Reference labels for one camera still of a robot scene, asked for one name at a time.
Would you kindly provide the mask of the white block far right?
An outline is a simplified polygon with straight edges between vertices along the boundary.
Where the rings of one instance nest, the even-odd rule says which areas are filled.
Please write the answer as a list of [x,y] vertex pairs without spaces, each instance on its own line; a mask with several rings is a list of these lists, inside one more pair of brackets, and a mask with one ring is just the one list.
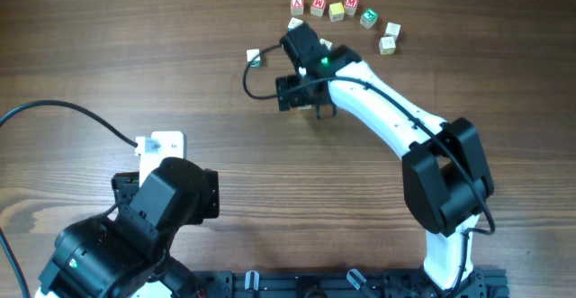
[[385,30],[385,36],[386,37],[393,37],[393,39],[396,41],[399,37],[400,31],[401,31],[401,25],[400,24],[387,23],[386,30]]

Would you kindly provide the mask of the white yellow-edged block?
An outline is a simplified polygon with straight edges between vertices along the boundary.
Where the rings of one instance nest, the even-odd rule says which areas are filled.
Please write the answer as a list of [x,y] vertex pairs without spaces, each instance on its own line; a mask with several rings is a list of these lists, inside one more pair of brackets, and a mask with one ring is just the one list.
[[379,51],[381,55],[391,55],[396,50],[395,39],[392,36],[383,36],[379,41]]

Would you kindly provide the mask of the red M block right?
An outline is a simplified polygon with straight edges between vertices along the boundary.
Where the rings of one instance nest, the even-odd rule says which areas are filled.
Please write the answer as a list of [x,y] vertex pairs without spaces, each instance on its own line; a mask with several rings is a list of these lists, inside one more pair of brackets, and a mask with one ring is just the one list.
[[345,14],[354,16],[359,5],[359,0],[345,0],[343,5]]

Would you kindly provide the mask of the white green-sided block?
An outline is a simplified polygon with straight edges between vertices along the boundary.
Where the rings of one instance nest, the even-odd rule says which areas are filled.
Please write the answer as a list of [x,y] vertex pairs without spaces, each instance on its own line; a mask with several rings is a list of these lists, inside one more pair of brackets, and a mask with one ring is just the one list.
[[247,65],[250,68],[260,68],[262,66],[262,59],[260,57],[259,49],[247,50]]

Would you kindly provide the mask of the white blue-sided block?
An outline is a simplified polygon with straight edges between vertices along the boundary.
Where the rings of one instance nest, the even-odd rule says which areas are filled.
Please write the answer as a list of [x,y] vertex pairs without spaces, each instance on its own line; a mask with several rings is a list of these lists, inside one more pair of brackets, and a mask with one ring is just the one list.
[[287,26],[287,29],[290,31],[290,30],[292,30],[292,29],[297,28],[298,26],[300,26],[300,25],[302,25],[302,24],[303,24],[303,20],[293,17],[293,18],[289,21],[288,26]]

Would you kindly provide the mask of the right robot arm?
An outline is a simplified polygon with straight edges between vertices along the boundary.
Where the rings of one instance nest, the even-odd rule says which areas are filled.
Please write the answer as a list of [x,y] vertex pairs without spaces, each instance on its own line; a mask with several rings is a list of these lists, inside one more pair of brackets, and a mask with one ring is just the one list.
[[[473,234],[491,235],[491,172],[475,127],[427,113],[385,84],[346,46],[332,50],[306,23],[279,41],[295,72],[276,80],[281,110],[329,104],[383,140],[401,161],[404,201],[425,229],[424,272],[441,293],[456,294],[473,272]],[[484,217],[486,230],[477,227]]]

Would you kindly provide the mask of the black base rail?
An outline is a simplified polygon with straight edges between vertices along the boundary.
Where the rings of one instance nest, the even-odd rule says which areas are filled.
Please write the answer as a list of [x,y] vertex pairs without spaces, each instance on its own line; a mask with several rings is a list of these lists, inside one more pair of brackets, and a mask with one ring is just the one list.
[[449,297],[421,268],[381,273],[351,269],[346,273],[196,272],[193,297]]

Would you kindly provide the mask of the red M block left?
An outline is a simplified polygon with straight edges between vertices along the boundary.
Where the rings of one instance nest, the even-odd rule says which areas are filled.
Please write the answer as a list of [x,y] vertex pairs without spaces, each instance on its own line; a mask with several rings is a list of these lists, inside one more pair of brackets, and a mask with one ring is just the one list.
[[326,5],[327,5],[326,0],[311,0],[310,13],[312,15],[321,17],[325,12]]

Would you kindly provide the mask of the green block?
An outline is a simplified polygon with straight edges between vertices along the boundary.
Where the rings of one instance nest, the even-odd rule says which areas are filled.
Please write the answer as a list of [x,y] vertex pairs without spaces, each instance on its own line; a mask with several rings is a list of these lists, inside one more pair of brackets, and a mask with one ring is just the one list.
[[367,8],[360,17],[360,24],[366,29],[371,29],[378,19],[378,13],[372,8]]

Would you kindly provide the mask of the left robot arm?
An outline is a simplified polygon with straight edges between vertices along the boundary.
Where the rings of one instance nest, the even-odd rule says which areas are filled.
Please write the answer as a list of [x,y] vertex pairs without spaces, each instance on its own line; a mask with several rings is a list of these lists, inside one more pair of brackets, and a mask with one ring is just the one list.
[[161,283],[174,297],[194,297],[194,273],[171,257],[175,235],[220,213],[219,178],[185,158],[164,158],[148,175],[117,173],[117,211],[66,227],[40,273],[39,292],[57,297],[130,297]]

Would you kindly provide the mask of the red m block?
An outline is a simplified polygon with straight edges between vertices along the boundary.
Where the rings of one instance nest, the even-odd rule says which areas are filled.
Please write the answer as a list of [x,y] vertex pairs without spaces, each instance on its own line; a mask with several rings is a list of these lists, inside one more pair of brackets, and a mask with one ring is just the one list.
[[325,12],[326,5],[327,5],[326,0],[311,0],[310,13],[312,15],[321,17]]
[[359,0],[345,0],[343,5],[345,14],[354,16],[359,5]]

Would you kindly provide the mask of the white blue-edged block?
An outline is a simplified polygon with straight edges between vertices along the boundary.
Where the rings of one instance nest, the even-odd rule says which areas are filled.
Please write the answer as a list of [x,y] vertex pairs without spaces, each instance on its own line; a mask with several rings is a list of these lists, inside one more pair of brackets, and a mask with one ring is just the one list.
[[325,46],[328,50],[332,49],[332,42],[331,41],[327,41],[325,39],[319,39],[319,43],[323,46]]

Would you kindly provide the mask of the yellow block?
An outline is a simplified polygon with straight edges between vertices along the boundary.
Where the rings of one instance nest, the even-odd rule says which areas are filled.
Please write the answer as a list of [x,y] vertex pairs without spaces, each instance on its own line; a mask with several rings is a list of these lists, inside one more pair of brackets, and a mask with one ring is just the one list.
[[341,2],[330,4],[328,7],[329,19],[332,22],[339,22],[344,19],[346,14],[345,8]]

